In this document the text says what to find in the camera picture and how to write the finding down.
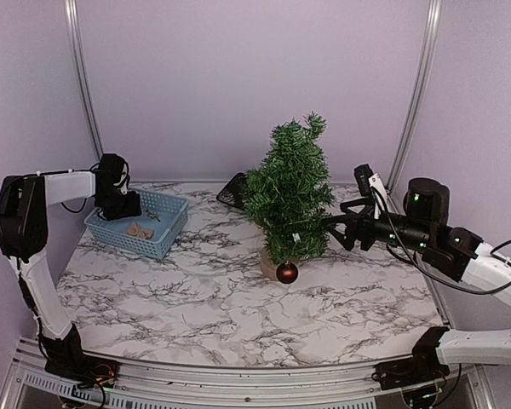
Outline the dark red bauble ornament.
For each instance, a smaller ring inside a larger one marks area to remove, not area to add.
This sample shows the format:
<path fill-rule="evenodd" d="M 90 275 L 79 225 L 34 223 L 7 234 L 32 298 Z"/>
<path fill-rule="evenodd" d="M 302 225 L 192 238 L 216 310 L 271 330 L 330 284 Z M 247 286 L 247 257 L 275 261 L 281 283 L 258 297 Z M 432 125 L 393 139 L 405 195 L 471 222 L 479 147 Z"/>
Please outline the dark red bauble ornament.
<path fill-rule="evenodd" d="M 282 262 L 276 268 L 277 280 L 286 285 L 295 282 L 298 278 L 298 275 L 298 267 L 291 261 Z"/>

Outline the light blue perforated plastic basket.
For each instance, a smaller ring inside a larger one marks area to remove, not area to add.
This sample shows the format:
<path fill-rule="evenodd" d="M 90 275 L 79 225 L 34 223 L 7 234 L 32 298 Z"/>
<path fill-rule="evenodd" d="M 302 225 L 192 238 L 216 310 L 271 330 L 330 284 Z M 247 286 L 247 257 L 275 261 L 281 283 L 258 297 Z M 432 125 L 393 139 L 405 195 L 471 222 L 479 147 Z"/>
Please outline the light blue perforated plastic basket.
<path fill-rule="evenodd" d="M 108 221 L 99 210 L 84 220 L 93 238 L 153 259 L 162 259 L 187 223 L 188 199 L 139 189 L 141 214 Z"/>

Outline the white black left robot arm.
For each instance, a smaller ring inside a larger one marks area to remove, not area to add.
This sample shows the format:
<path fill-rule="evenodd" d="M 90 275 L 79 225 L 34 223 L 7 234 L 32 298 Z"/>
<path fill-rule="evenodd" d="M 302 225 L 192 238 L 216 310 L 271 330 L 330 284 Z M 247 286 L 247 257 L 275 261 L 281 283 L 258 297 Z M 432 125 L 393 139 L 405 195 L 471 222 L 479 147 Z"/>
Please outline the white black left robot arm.
<path fill-rule="evenodd" d="M 47 372 L 82 380 L 112 378 L 115 360 L 83 352 L 78 329 L 58 298 L 49 271 L 46 245 L 48 208 L 92 198 L 108 221 L 141 214 L 140 195 L 129 189 L 129 165 L 105 153 L 90 170 L 6 176 L 0 188 L 0 250 L 15 271 L 27 307 L 38 326 L 38 346 Z"/>

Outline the beige burlap bow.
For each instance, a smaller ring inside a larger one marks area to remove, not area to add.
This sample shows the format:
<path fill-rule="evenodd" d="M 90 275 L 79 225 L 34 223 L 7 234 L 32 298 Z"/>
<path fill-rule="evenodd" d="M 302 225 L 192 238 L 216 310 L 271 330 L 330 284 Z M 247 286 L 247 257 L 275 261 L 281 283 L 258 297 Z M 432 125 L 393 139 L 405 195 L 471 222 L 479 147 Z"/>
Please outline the beige burlap bow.
<path fill-rule="evenodd" d="M 132 222 L 126 230 L 130 237 L 149 240 L 153 237 L 154 231 L 150 228 L 143 228 L 139 223 Z"/>

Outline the small green christmas tree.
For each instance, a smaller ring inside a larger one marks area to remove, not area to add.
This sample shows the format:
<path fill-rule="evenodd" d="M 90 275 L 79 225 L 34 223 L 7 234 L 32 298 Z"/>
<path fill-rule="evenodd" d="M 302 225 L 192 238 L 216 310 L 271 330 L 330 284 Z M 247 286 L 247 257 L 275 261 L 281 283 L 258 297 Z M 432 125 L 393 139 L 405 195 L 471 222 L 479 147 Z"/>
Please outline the small green christmas tree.
<path fill-rule="evenodd" d="M 328 248 L 321 221 L 335 198 L 319 145 L 326 128 L 327 121 L 316 112 L 301 122 L 291 119 L 275 126 L 266 156 L 246 172 L 244 209 L 263 232 L 261 260 L 271 267 L 275 280 L 282 262 L 291 261 L 299 270 L 300 262 L 320 257 Z M 294 242 L 293 233 L 300 234 L 300 242 Z"/>

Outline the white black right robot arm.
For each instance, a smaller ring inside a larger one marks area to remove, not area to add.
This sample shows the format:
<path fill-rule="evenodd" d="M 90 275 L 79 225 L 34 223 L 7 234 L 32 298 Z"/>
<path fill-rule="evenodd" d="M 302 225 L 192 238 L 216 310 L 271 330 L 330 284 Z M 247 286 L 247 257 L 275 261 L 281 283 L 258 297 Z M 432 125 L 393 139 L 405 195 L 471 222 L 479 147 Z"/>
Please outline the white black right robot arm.
<path fill-rule="evenodd" d="M 448 226 L 450 190 L 428 178 L 408 184 L 404 212 L 388 210 L 386 194 L 376 176 L 359 179 L 361 199 L 341 204 L 342 214 L 322 225 L 342 247 L 367 251 L 375 244 L 399 247 L 417 270 L 435 269 L 426 277 L 472 296 L 494 296 L 511 308 L 511 261 L 466 228 Z M 382 389 L 426 382 L 449 374 L 451 366 L 511 366 L 511 329 L 459 331 L 432 326 L 418 339 L 406 359 L 376 366 L 373 379 Z"/>

